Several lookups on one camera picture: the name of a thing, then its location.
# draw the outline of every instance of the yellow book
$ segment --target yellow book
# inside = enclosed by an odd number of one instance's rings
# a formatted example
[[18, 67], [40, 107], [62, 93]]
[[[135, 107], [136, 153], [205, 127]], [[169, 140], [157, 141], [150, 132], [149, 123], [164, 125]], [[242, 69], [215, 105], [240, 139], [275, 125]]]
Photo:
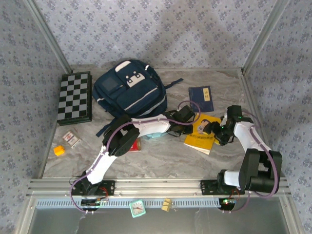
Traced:
[[208, 123], [215, 121], [221, 123], [221, 119], [219, 118], [201, 114], [198, 121], [193, 124], [193, 133], [186, 136], [184, 144], [205, 154], [209, 154], [215, 138], [213, 133], [209, 135], [204, 134], [203, 129]]

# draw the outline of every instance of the teal alarm clock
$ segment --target teal alarm clock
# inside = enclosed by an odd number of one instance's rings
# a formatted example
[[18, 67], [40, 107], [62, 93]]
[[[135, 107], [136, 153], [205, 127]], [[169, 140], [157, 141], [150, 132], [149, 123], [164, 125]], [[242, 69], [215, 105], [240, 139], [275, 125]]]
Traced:
[[139, 217], [146, 213], [144, 202], [142, 200], [130, 202], [129, 206], [133, 218]]

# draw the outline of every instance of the clock face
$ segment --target clock face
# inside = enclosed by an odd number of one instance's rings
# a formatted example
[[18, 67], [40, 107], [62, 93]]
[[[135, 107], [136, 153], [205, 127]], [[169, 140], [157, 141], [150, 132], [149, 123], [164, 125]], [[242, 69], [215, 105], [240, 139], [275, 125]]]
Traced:
[[133, 217], [145, 214], [145, 208], [142, 200], [132, 202], [130, 204], [130, 208]]

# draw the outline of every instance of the floral wallpaper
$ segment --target floral wallpaper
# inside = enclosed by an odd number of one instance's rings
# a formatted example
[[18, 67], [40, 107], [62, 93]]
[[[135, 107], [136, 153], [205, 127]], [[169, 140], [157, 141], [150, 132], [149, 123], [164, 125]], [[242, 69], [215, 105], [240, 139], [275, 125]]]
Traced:
[[306, 233], [312, 234], [312, 2], [291, 0], [248, 79]]
[[69, 64], [242, 67], [276, 0], [36, 0]]
[[0, 233], [10, 234], [38, 176], [64, 71], [22, 0], [0, 9]]

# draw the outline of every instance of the black and white checkered board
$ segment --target black and white checkered board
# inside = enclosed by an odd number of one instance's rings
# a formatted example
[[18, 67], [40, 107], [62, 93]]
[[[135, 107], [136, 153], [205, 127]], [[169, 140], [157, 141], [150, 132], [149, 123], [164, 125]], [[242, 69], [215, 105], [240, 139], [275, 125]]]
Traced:
[[90, 72], [62, 76], [58, 104], [60, 125], [89, 122], [92, 118]]

